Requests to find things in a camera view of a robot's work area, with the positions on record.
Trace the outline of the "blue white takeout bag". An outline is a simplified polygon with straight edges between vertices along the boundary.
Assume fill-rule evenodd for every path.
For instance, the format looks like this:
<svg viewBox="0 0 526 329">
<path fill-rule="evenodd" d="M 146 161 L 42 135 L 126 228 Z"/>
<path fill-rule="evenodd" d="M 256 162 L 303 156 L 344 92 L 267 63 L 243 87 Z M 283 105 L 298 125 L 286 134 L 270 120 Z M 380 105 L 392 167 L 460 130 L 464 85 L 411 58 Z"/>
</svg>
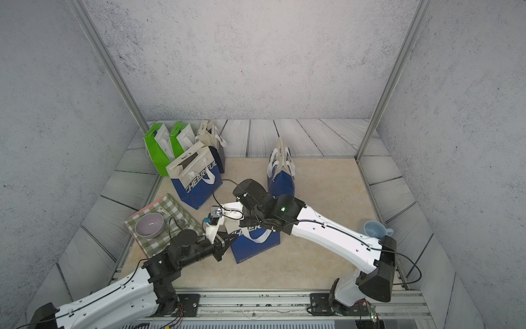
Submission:
<svg viewBox="0 0 526 329">
<path fill-rule="evenodd" d="M 212 151 L 200 141 L 168 164 L 166 170 L 180 200 L 196 210 L 222 184 Z"/>
</svg>

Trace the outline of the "dark navy takeaway bag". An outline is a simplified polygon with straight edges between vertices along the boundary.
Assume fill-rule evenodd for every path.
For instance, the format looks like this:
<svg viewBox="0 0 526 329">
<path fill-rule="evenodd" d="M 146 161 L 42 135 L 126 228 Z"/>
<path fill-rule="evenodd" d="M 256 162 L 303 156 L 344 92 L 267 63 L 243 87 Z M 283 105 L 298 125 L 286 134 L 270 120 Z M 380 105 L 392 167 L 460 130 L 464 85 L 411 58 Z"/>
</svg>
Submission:
<svg viewBox="0 0 526 329">
<path fill-rule="evenodd" d="M 213 121 L 202 120 L 197 130 L 196 140 L 209 147 L 221 174 L 225 172 L 225 151 L 226 141 L 221 137 L 218 127 Z"/>
</svg>

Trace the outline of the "green white takeout bag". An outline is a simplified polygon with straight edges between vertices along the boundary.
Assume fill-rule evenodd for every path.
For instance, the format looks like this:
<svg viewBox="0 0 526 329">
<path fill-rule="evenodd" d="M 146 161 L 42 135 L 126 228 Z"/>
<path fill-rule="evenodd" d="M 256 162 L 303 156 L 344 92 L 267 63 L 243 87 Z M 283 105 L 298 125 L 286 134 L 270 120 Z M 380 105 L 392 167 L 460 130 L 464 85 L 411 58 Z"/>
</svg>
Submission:
<svg viewBox="0 0 526 329">
<path fill-rule="evenodd" d="M 195 144 L 195 133 L 190 124 L 176 122 L 170 134 L 173 157 L 180 157 L 186 150 Z"/>
<path fill-rule="evenodd" d="M 164 123 L 154 123 L 144 135 L 147 155 L 161 176 L 167 177 L 167 166 L 175 160 L 170 133 Z"/>
</svg>

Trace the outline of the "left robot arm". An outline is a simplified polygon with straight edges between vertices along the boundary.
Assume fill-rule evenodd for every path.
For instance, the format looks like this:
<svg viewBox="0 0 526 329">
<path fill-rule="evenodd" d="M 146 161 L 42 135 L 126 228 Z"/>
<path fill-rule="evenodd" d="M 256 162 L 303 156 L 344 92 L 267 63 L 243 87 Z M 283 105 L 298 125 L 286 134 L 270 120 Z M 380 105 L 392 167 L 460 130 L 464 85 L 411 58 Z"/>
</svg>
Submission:
<svg viewBox="0 0 526 329">
<path fill-rule="evenodd" d="M 184 316 L 172 283 L 183 268 L 209 256 L 220 261 L 236 234 L 220 232 L 213 241 L 200 240 L 194 230 L 182 230 L 159 254 L 142 259 L 134 272 L 107 287 L 60 307 L 38 308 L 25 328 L 118 328 L 142 317 L 173 313 Z"/>
</svg>

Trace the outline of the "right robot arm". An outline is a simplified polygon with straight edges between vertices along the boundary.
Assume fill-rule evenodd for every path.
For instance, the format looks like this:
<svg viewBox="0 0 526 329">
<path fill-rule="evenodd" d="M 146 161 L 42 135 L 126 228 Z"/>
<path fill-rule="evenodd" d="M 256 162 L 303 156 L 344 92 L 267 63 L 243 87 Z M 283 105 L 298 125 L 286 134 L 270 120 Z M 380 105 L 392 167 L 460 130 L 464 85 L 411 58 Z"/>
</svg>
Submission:
<svg viewBox="0 0 526 329">
<path fill-rule="evenodd" d="M 346 307 L 370 298 L 390 302 L 395 276 L 397 242 L 385 236 L 367 237 L 316 212 L 290 195 L 274 198 L 252 180 L 242 181 L 233 195 L 241 206 L 241 223 L 256 222 L 262 228 L 312 241 L 352 263 L 356 270 L 335 280 L 333 299 Z"/>
</svg>

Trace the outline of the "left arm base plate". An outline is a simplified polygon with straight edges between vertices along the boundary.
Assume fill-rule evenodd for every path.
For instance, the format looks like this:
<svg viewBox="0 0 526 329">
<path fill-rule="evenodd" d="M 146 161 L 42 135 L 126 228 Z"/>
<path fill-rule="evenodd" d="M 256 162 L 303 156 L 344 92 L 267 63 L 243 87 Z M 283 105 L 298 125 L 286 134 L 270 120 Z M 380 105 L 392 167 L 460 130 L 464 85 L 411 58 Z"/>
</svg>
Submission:
<svg viewBox="0 0 526 329">
<path fill-rule="evenodd" d="M 178 317 L 196 317 L 201 295 L 198 293 L 178 294 L 175 315 Z"/>
</svg>

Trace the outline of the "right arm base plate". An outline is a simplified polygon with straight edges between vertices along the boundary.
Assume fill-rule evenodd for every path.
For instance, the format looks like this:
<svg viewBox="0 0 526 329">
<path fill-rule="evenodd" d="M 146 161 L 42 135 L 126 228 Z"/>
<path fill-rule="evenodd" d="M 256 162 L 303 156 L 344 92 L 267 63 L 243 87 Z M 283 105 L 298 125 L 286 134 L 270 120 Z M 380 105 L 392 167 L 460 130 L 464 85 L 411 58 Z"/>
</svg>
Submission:
<svg viewBox="0 0 526 329">
<path fill-rule="evenodd" d="M 336 300 L 336 286 L 339 278 L 335 279 L 329 293 L 311 293 L 310 305 L 306 311 L 313 316 L 359 316 L 369 314 L 368 302 L 365 299 L 359 300 L 354 305 L 348 307 Z"/>
</svg>

